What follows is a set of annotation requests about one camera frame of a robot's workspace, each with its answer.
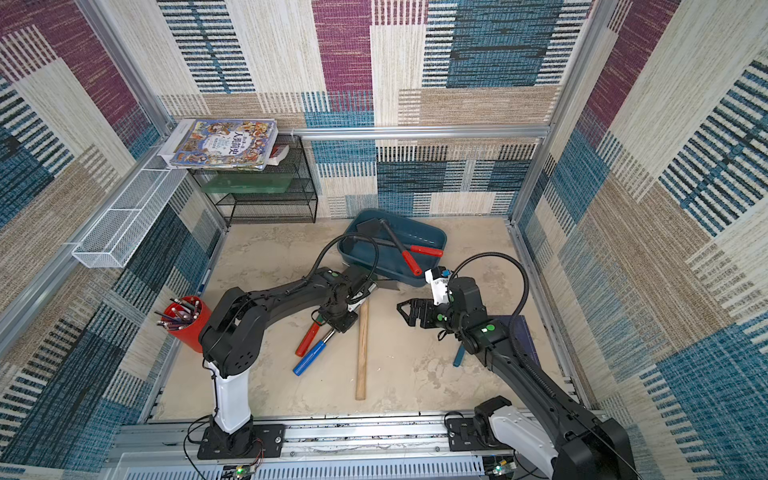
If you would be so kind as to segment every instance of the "white wire basket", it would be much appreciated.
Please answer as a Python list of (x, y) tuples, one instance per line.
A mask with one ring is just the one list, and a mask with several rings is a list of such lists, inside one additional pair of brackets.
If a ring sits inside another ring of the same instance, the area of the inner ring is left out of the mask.
[(168, 169), (161, 157), (148, 161), (72, 255), (88, 268), (123, 268), (186, 174)]

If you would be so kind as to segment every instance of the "red cup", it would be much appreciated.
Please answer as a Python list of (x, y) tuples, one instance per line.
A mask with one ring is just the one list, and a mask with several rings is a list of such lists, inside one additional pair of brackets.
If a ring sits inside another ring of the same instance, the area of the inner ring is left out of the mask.
[[(206, 306), (205, 303), (203, 303), (203, 300), (200, 300), (200, 297), (197, 296), (185, 296), (182, 300), (191, 305), (194, 305), (195, 302), (199, 301), (200, 315), (197, 316), (197, 320), (185, 326), (183, 329), (168, 330), (168, 333), (186, 343), (187, 346), (189, 346), (195, 352), (202, 353), (203, 347), (200, 345), (200, 340), (198, 340), (198, 337), (200, 336), (200, 331), (203, 329), (205, 324), (208, 323), (208, 319), (210, 318), (210, 309)], [(181, 306), (178, 303), (172, 303), (168, 306), (168, 308), (165, 309), (165, 314), (168, 316), (174, 316), (174, 313), (170, 310), (172, 308), (181, 310)]]

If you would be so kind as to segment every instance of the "tool with red handle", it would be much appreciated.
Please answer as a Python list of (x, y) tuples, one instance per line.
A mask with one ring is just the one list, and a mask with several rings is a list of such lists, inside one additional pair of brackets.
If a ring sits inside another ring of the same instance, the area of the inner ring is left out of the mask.
[(299, 344), (299, 348), (296, 349), (296, 356), (304, 356), (306, 351), (310, 349), (310, 345), (312, 345), (312, 341), (315, 339), (318, 330), (320, 330), (320, 324), (318, 322), (312, 322), (312, 326), (306, 331), (306, 335)]
[(419, 264), (416, 263), (416, 260), (413, 259), (413, 255), (406, 250), (406, 246), (402, 244), (400, 239), (395, 235), (395, 232), (392, 231), (392, 227), (389, 225), (389, 222), (387, 220), (381, 219), (380, 220), (382, 224), (382, 228), (385, 232), (389, 235), (389, 238), (392, 239), (392, 242), (395, 243), (395, 246), (397, 247), (397, 250), (400, 250), (400, 253), (402, 254), (402, 258), (406, 261), (408, 264), (408, 267), (411, 269), (411, 273), (413, 273), (416, 276), (422, 275), (422, 269), (419, 267)]
[[(397, 247), (395, 242), (390, 242), (389, 240), (374, 238), (373, 241), (383, 247)], [(410, 243), (404, 243), (403, 246), (406, 248), (406, 250), (411, 250), (413, 253), (423, 253), (424, 255), (430, 255), (432, 257), (442, 257), (442, 250), (438, 248), (424, 247), (422, 245), (411, 245)]]

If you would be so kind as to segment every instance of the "wooden hammer handle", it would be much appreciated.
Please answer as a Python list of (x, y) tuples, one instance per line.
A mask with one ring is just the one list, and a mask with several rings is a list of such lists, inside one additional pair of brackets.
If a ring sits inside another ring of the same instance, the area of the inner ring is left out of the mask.
[(357, 384), (355, 400), (366, 399), (366, 369), (368, 367), (368, 301), (360, 306), (360, 338), (357, 350)]

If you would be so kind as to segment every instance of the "book cover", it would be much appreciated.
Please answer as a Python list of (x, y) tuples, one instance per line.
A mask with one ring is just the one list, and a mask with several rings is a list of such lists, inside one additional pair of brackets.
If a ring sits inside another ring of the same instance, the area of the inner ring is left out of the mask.
[(271, 119), (195, 120), (171, 164), (193, 168), (256, 168), (262, 170), (277, 137)]

